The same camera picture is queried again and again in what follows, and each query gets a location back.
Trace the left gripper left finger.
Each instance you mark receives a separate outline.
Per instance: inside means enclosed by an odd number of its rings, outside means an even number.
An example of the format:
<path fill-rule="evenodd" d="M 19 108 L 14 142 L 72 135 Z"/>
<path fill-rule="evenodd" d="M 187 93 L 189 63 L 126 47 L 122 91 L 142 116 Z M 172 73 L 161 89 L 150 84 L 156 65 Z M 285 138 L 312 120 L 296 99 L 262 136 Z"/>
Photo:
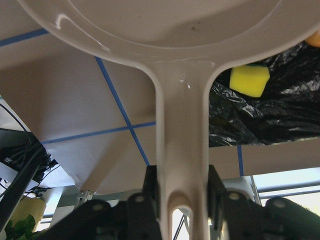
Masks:
<path fill-rule="evenodd" d="M 143 188 L 115 206 L 87 201 L 40 234 L 40 240 L 160 240 L 157 167 L 146 168 Z"/>

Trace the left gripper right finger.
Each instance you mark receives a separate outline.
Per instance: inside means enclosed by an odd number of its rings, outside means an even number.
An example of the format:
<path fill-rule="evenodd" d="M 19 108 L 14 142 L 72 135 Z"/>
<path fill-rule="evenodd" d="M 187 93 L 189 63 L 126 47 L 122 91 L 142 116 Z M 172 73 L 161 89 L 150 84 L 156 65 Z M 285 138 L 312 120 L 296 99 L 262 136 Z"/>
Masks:
<path fill-rule="evenodd" d="M 320 217 L 282 197 L 261 206 L 243 193 L 227 190 L 215 167 L 208 167 L 211 240 L 318 240 Z"/>

